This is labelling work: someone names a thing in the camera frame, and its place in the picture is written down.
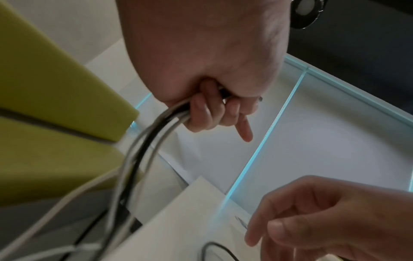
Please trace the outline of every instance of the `round black object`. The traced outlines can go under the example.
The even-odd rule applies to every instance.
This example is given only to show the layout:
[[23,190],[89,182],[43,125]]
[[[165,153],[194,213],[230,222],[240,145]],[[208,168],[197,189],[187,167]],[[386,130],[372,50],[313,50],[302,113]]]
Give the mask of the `round black object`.
[[297,9],[302,1],[303,0],[292,0],[291,2],[291,28],[305,29],[313,24],[324,11],[327,2],[327,0],[313,0],[314,7],[311,12],[306,15],[301,15],[297,12]]

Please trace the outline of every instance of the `pinky finger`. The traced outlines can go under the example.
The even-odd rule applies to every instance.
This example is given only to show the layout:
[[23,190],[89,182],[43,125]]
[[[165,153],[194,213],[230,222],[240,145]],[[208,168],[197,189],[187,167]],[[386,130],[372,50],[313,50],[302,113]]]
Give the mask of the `pinky finger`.
[[251,130],[250,123],[246,115],[240,114],[238,122],[235,125],[235,128],[238,131],[238,134],[245,142],[250,142],[253,140],[253,131]]

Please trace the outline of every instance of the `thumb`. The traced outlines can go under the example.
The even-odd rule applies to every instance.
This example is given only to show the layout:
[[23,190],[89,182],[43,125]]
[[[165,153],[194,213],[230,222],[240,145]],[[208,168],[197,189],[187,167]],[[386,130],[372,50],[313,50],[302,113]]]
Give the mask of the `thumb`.
[[328,209],[309,215],[296,215],[268,222],[270,238],[280,245],[313,249],[348,243],[350,222],[346,215]]

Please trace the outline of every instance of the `hand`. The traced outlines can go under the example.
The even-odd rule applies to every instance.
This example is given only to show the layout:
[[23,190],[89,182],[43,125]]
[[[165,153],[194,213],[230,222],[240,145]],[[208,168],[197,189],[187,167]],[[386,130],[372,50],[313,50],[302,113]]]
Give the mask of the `hand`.
[[[117,0],[129,57],[153,95],[171,106],[191,98],[194,132],[235,125],[274,83],[287,50],[290,0]],[[224,105],[216,86],[238,98]]]
[[262,238],[262,261],[314,261],[326,254],[406,261],[413,260],[412,220],[410,193],[305,177],[262,199],[245,241],[254,246]]

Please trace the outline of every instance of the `desk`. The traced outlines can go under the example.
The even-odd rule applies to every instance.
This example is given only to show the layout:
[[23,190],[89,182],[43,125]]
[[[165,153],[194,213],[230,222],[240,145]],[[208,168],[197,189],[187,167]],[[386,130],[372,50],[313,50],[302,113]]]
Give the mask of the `desk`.
[[[196,261],[208,241],[228,247],[240,261],[259,260],[259,246],[244,243],[250,215],[202,177],[187,187],[150,222],[128,238],[105,261]],[[233,261],[211,248],[208,261]],[[333,256],[325,261],[338,261]]]

